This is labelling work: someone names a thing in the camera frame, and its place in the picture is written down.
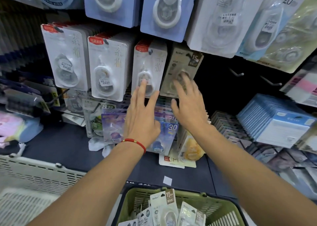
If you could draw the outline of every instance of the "shopping basket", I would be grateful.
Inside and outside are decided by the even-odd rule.
[[[133,185],[125,189],[119,203],[117,213],[111,226],[130,220],[130,215],[141,204],[143,208],[149,207],[148,200],[154,193],[166,190],[145,185]],[[175,189],[177,208],[182,202],[190,204],[206,214],[206,225],[211,226],[247,226],[247,221],[240,207],[230,198],[214,196],[206,193],[188,192]]]

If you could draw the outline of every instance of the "stack of blue packages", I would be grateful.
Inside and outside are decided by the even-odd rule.
[[[316,119],[290,100],[256,94],[237,115],[254,141],[291,148]]]

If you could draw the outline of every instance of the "red string bracelet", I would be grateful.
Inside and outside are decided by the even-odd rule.
[[[139,144],[139,145],[143,148],[143,150],[144,150],[143,155],[144,155],[145,152],[146,152],[145,146],[143,146],[143,144],[141,144],[140,142],[135,141],[134,139],[125,139],[125,140],[122,140],[121,143],[122,143],[122,142],[133,142],[133,143]]]

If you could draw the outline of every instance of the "left hand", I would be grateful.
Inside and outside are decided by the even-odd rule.
[[[146,80],[137,87],[131,97],[124,126],[124,139],[134,139],[148,148],[160,135],[160,122],[154,120],[154,107],[159,91],[153,92],[148,104],[144,105]]]

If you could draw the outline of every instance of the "forearm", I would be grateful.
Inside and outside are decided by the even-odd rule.
[[[51,204],[29,226],[102,225],[143,149],[132,142],[118,144],[97,166]]]
[[[195,140],[228,179],[240,204],[258,226],[315,224],[317,206],[313,202],[229,142],[215,127],[206,124],[192,131]]]

